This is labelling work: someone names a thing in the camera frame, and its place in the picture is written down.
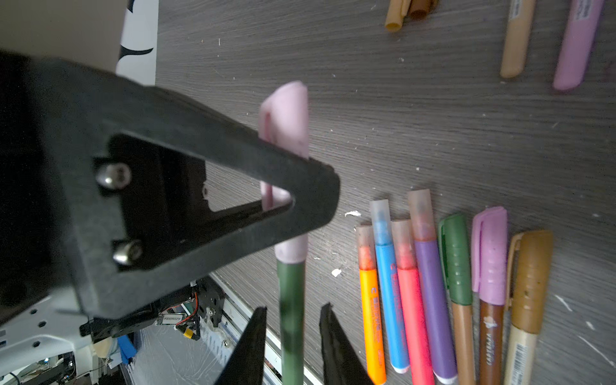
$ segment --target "white scratch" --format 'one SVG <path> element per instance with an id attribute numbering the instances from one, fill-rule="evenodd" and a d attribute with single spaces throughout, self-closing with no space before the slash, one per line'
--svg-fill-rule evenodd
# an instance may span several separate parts
<path id="1" fill-rule="evenodd" d="M 601 354 L 601 357 L 603 357 L 607 362 L 609 362 L 609 364 L 613 367 L 616 368 L 616 363 L 614 363 L 614 361 L 611 361 L 610 359 L 607 358 L 607 356 L 605 354 L 603 354 L 599 349 L 597 349 L 593 344 L 591 344 L 590 342 L 588 342 L 588 340 L 582 336 L 578 336 L 582 341 L 584 341 L 588 346 L 592 347 L 593 350 L 599 354 Z"/>
<path id="2" fill-rule="evenodd" d="M 559 301 L 562 302 L 563 305 L 565 305 L 565 307 L 567 308 L 567 310 L 569 310 L 570 312 L 572 312 L 573 310 L 571 309 L 571 307 L 569 306 L 568 303 L 565 302 L 565 300 L 561 297 L 561 296 L 557 296 L 556 294 L 554 294 L 554 297 L 556 297 Z"/>

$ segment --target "brown marker with green cap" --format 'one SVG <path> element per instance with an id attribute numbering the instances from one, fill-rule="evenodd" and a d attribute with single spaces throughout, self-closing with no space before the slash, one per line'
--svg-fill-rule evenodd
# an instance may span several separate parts
<path id="1" fill-rule="evenodd" d="M 445 287 L 449 290 L 449 297 L 452 300 L 458 381 L 460 385 L 475 385 L 471 256 L 464 215 L 454 214 L 439 223 L 439 251 Z"/>

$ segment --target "metal bolt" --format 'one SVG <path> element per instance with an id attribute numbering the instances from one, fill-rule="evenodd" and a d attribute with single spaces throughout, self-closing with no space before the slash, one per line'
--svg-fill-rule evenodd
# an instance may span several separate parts
<path id="1" fill-rule="evenodd" d="M 141 257 L 144 249 L 140 240 L 120 243 L 113 253 L 113 260 L 124 266 L 131 266 Z"/>
<path id="2" fill-rule="evenodd" d="M 126 163 L 105 163 L 96 172 L 96 181 L 109 190 L 121 190 L 131 180 L 131 168 Z"/>

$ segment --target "green pen cap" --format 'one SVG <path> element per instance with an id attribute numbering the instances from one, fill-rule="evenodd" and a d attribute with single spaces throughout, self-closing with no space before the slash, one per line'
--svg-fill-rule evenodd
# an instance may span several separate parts
<path id="1" fill-rule="evenodd" d="M 466 218 L 454 214 L 439 223 L 439 253 L 445 287 L 452 302 L 472 305 L 471 255 L 468 248 Z"/>

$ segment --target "pink marker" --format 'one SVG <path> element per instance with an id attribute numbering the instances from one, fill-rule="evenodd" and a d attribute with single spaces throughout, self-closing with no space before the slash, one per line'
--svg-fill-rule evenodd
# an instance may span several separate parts
<path id="1" fill-rule="evenodd" d="M 569 21 L 554 75 L 555 89 L 567 91 L 582 82 L 603 2 L 604 0 L 571 1 Z"/>

